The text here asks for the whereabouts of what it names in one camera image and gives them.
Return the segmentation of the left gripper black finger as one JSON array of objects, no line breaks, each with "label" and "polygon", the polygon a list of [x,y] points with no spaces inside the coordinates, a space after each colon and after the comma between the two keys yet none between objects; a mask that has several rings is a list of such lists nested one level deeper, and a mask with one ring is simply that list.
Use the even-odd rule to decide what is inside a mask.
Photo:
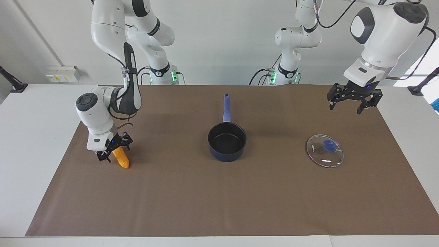
[{"label": "left gripper black finger", "polygon": [[381,89],[375,89],[370,94],[367,95],[359,94],[359,99],[361,101],[361,104],[356,110],[357,114],[360,115],[366,108],[376,107],[379,101],[381,100],[382,96],[383,93]]},{"label": "left gripper black finger", "polygon": [[333,84],[327,93],[327,100],[329,101],[329,109],[333,110],[337,103],[343,99],[343,89],[339,83]]}]

